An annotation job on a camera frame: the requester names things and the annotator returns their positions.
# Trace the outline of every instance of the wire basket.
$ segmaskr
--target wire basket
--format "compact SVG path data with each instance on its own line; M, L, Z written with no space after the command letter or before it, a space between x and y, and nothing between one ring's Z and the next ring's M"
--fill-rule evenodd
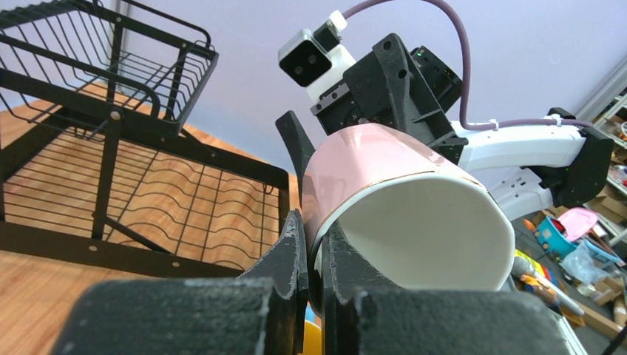
M46 145L5 183L6 221L91 237L98 141L68 129ZM111 191L111 218L181 257L243 271L279 236L277 189L135 144L118 148ZM103 239L149 248L108 226Z
M0 249L158 277L240 274L279 239L288 174L183 129L217 63L209 34L122 1L192 39L98 0L0 12ZM124 50L125 36L172 60Z
M0 12L0 101L39 112L21 117L39 123L60 105L99 117L94 124L54 113L64 126L82 126L93 135L106 126L107 112L124 111L125 124L163 137L183 128L211 76L218 54L200 27L132 0L124 2L193 32L187 40L105 8L98 0L57 0ZM171 53L158 63L123 50L126 36L144 36L155 51ZM30 106L32 97L51 103Z

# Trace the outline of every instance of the plastic bag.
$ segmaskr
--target plastic bag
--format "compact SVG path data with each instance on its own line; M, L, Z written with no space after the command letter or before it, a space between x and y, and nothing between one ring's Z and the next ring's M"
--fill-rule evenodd
M590 250L585 243L580 243L575 251L566 255L562 261L562 267L586 285L597 283L609 276L607 272L594 265Z

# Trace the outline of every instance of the pink toy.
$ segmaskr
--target pink toy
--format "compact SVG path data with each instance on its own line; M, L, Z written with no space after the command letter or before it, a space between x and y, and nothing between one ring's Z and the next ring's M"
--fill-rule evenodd
M572 243L588 233L597 224L599 216L589 209L574 207L564 212L557 220L566 229L564 237Z

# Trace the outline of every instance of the white mug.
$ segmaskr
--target white mug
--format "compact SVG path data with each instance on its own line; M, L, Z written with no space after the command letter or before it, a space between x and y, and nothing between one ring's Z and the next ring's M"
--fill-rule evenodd
M302 185L308 258L338 220L348 242L408 289L497 291L514 231L486 188L400 131L360 124L328 136Z

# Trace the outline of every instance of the yellow object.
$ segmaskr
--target yellow object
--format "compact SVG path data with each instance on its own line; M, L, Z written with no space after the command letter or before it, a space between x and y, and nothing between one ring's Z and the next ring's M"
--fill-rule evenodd
M307 320L301 355L322 355L322 329Z
M533 265L533 268L540 274L540 275L544 275L544 269L542 268L542 265L540 265L540 263L538 263L537 261L533 260L531 257L529 257L529 255L523 253L522 251L516 249L514 250L514 255L517 257L522 257L525 260L528 260L531 265Z
M553 289L551 288L550 285L547 285L544 281L536 279L535 277L531 277L529 275L523 275L523 276L521 276L521 281L524 282L524 283L528 283L531 286L541 286L541 287L544 287L553 296L557 295L557 293L555 291L553 291Z

